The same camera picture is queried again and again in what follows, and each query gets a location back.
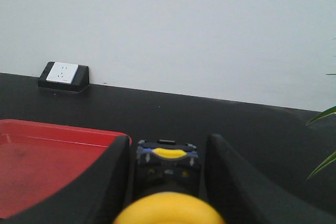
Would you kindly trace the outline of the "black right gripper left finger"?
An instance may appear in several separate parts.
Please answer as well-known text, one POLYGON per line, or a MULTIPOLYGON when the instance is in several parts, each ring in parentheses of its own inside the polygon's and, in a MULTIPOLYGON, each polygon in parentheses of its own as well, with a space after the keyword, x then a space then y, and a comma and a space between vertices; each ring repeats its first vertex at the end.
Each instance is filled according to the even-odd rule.
POLYGON ((130 139, 118 136, 78 178, 3 223, 112 223, 127 190, 130 139))

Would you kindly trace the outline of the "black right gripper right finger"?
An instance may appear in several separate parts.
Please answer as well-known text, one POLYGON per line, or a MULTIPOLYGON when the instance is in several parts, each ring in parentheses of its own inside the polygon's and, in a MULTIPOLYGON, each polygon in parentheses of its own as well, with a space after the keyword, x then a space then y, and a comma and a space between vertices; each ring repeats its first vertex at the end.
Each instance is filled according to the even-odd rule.
POLYGON ((207 138, 204 178, 208 202, 227 223, 335 223, 335 215, 270 181, 219 134, 207 138))

